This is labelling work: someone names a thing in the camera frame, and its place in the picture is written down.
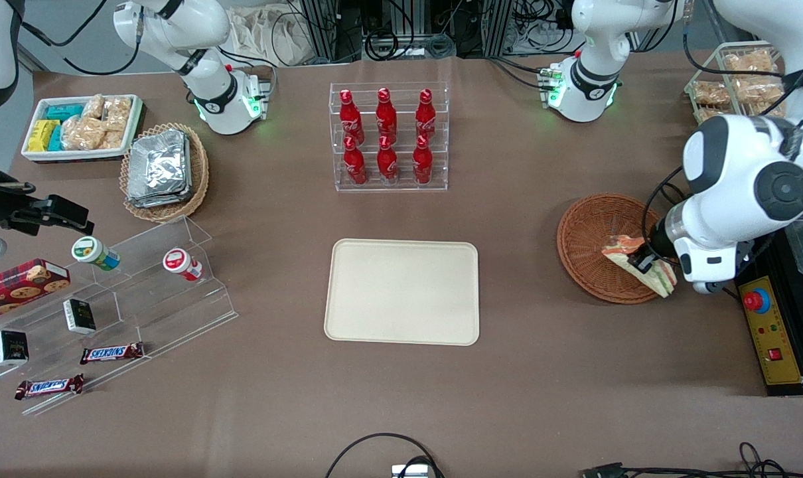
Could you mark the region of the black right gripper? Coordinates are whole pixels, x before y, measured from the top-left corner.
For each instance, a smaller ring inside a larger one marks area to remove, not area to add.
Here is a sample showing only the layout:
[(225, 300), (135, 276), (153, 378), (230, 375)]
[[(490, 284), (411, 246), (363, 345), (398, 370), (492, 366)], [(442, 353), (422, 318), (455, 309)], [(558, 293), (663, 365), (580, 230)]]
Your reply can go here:
[[(31, 224), (14, 220), (19, 210), (31, 209), (31, 194), (37, 190), (28, 182), (20, 182), (0, 170), (0, 228), (16, 230), (25, 235), (37, 235), (38, 223)], [(49, 195), (40, 201), (40, 223), (43, 226), (59, 226), (91, 236), (95, 224), (89, 220), (89, 209), (58, 195)]]

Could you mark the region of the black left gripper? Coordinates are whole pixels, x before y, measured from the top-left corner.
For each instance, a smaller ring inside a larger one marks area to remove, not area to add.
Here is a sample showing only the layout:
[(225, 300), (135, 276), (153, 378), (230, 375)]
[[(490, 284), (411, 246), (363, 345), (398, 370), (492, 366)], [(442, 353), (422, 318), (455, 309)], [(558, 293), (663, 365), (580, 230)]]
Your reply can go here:
[(652, 269), (655, 260), (663, 260), (670, 264), (678, 264), (678, 255), (674, 243), (666, 233), (665, 222), (656, 222), (648, 231), (647, 244), (649, 249), (636, 249), (627, 254), (627, 263), (641, 274), (647, 274)]

